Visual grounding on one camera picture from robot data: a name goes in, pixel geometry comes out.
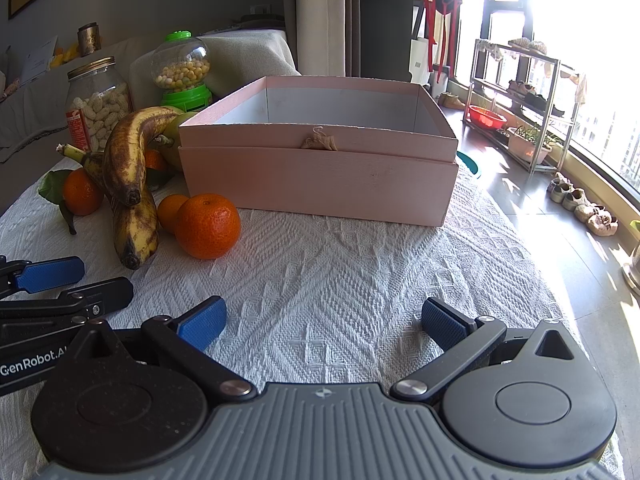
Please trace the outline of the large front mandarin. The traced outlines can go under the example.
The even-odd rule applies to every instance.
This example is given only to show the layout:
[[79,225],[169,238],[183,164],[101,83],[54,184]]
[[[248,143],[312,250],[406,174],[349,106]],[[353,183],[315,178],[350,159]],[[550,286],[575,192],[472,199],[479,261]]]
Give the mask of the large front mandarin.
[[238,211],[228,198],[219,194],[195,195],[177,212],[175,238],[193,258],[212,260],[225,255],[240,234]]

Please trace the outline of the teal plastic basin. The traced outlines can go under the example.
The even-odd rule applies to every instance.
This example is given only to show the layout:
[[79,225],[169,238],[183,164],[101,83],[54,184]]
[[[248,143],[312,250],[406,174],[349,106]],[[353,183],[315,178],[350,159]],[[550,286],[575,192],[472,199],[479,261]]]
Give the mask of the teal plastic basin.
[[480,175],[480,167],[477,165],[477,162],[472,159],[472,157],[460,151],[457,151],[457,159],[459,159],[460,162],[462,162],[462,164],[471,171],[471,174],[473,176],[478,177]]

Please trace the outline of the glass jar of peanuts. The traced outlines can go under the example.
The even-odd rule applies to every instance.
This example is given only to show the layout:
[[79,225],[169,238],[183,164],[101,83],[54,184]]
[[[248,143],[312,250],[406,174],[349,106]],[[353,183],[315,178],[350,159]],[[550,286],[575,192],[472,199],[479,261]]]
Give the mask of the glass jar of peanuts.
[[116,124],[132,111],[128,84],[114,56],[98,58],[67,73],[65,116],[72,144],[103,151]]

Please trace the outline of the beige curtain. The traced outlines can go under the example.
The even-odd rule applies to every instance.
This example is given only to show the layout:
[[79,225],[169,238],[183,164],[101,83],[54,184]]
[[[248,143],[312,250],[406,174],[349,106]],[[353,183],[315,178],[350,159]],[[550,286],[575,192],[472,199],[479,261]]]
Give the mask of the beige curtain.
[[295,0],[298,70],[361,75],[360,0]]

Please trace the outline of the green candy dispenser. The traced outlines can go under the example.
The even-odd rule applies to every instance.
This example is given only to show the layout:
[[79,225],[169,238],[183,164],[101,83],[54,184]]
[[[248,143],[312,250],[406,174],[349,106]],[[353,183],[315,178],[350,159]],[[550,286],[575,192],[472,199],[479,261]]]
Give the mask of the green candy dispenser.
[[203,41],[188,30],[168,34],[151,58],[153,82],[163,91],[160,104],[184,112],[204,110],[213,103],[212,92],[204,82],[209,70]]

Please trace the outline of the mandarin with leaf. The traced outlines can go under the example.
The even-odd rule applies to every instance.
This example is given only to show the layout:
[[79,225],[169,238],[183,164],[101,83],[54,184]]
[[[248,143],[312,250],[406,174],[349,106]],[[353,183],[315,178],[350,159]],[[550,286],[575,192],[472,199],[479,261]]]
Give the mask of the mandarin with leaf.
[[104,193],[84,168],[72,171],[63,184],[63,200],[75,216],[85,217],[102,205]]

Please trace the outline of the pink cardboard box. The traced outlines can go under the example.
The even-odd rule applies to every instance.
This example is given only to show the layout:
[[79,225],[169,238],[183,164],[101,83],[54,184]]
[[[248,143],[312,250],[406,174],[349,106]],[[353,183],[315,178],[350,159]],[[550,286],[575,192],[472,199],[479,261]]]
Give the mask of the pink cardboard box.
[[179,128],[193,195],[296,214],[441,226],[458,139],[420,84],[269,76]]

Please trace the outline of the potted plant on sill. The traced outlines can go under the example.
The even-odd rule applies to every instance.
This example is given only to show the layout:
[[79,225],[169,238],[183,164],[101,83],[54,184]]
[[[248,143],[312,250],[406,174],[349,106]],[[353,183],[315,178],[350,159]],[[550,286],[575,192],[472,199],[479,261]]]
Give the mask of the potted plant on sill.
[[637,298],[640,297],[640,242],[634,246],[631,260],[622,266],[623,277],[629,289]]

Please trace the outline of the small orange mandarin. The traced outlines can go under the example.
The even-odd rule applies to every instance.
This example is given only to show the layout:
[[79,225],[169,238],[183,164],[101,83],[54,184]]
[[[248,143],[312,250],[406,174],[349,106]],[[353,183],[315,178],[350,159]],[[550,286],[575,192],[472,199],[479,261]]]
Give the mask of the small orange mandarin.
[[157,206],[157,218],[160,226],[169,234],[175,233],[178,211],[188,199],[188,196],[182,194],[171,194],[166,196]]

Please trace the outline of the dark orange mandarin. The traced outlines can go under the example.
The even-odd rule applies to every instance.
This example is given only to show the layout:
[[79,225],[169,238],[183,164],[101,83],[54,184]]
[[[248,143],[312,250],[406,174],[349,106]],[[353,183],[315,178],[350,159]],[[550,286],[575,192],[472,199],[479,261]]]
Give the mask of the dark orange mandarin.
[[169,172],[170,166],[168,162],[160,154],[160,151],[150,148],[144,152],[145,167],[159,172]]

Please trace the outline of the grey covered sofa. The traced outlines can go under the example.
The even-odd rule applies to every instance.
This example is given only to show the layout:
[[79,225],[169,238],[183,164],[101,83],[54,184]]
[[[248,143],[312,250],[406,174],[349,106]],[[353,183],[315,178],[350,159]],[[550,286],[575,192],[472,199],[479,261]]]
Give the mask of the grey covered sofa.
[[[6,162],[29,143],[66,128],[67,73],[97,58],[112,56],[129,84],[135,106],[157,104],[162,92],[152,81],[152,53],[143,52],[156,35],[129,38],[103,51],[76,58],[19,88],[1,104],[1,160]],[[210,70],[205,84],[222,98],[263,76],[297,76],[294,58],[279,29],[227,30],[201,38]]]

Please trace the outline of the green pear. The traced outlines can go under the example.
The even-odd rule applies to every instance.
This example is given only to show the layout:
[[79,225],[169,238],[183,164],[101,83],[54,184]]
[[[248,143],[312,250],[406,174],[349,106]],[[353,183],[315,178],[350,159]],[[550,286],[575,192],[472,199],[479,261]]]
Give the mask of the green pear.
[[177,171],[182,171],[182,163],[179,154],[181,145],[179,127],[188,119],[194,117],[196,111],[186,112],[175,117],[163,131],[164,140],[160,141],[158,150],[168,164]]

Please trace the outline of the brass tin can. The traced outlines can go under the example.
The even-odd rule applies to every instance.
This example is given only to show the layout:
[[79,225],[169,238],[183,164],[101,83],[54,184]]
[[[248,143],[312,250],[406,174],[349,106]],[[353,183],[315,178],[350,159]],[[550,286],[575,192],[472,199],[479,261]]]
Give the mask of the brass tin can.
[[77,31],[78,50],[81,56],[87,56],[99,51],[101,46],[101,36],[97,22],[82,25]]

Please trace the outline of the spotted banana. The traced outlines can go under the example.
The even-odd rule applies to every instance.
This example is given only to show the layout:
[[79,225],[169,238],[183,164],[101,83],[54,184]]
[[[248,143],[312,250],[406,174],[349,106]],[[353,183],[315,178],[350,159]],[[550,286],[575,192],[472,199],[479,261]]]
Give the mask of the spotted banana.
[[111,198],[126,207],[141,202],[145,148],[180,114],[181,110],[172,106],[150,106],[117,123],[106,142],[102,164],[104,185]]
[[105,193],[113,214],[114,247],[120,263],[130,270],[139,269],[155,254],[160,244],[160,225],[149,188],[143,185],[141,202],[127,207],[106,189],[102,174],[102,152],[84,152],[67,143],[58,144],[56,151],[79,162]]

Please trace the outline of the white planter with greens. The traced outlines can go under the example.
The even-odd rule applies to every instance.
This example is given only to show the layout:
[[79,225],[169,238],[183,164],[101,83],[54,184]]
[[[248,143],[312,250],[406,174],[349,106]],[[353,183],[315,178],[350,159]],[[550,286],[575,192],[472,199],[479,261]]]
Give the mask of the white planter with greens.
[[532,162],[540,137],[536,128],[518,126],[506,129],[508,133],[508,151],[521,160]]

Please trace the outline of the red plastic basin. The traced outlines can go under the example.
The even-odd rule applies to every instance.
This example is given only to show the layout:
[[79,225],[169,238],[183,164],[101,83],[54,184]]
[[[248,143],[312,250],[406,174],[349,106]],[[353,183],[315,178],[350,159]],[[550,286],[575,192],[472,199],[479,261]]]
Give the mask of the red plastic basin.
[[470,105],[469,120],[472,124],[489,130],[499,130],[506,125],[506,118],[487,108]]

